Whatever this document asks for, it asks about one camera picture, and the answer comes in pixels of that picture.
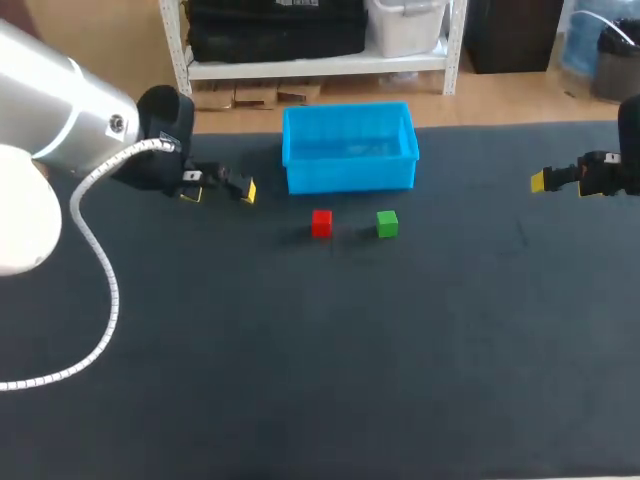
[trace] shelf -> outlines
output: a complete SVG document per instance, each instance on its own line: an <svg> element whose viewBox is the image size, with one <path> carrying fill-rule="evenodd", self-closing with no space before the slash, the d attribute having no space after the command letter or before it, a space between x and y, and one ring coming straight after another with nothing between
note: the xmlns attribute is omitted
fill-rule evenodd
<svg viewBox="0 0 640 480"><path fill-rule="evenodd" d="M181 29L180 5L182 0L158 0L164 25L171 63L176 74L178 89L183 95L193 93L193 80L234 80L243 78L318 77L327 75L356 75L368 73L421 72L444 70L442 93L456 91L458 65L462 49L467 0L448 0L442 36L431 53L401 58L385 58L377 48L368 45L364 52L343 57L291 62L269 63L198 63L193 61L191 48L185 50Z"/></svg>
<svg viewBox="0 0 640 480"><path fill-rule="evenodd" d="M355 55L289 62L198 63L192 61L191 47L187 47L185 57L190 80L223 80L444 70L447 50L447 39L442 37L433 52L400 58L385 58L374 45Z"/></svg>

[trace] red block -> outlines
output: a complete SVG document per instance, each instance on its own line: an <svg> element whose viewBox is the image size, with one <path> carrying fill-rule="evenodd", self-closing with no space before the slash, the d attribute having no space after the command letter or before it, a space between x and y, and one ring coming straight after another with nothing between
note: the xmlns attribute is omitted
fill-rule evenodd
<svg viewBox="0 0 640 480"><path fill-rule="evenodd" d="M331 210L314 210L313 221L311 222L311 233L316 238L329 238L332 232Z"/></svg>

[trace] wall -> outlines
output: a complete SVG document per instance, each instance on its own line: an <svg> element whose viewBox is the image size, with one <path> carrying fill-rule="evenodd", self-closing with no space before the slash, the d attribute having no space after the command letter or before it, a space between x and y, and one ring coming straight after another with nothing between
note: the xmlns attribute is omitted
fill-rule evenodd
<svg viewBox="0 0 640 480"><path fill-rule="evenodd" d="M153 85L175 83L158 0L26 4L47 44L133 98Z"/></svg>

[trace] blue container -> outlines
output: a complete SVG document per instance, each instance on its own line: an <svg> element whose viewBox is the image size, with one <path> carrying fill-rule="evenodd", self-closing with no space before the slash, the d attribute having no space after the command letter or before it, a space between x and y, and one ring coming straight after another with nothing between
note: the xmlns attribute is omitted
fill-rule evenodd
<svg viewBox="0 0 640 480"><path fill-rule="evenodd" d="M291 195L413 188L419 158L406 103L284 111L282 163Z"/></svg>

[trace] green cube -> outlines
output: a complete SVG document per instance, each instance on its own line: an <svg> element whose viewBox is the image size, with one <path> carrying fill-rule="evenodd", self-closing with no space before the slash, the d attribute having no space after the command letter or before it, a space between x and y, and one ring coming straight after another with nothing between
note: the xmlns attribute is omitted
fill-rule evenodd
<svg viewBox="0 0 640 480"><path fill-rule="evenodd" d="M392 238L398 236L398 217L396 212L378 212L378 237Z"/></svg>

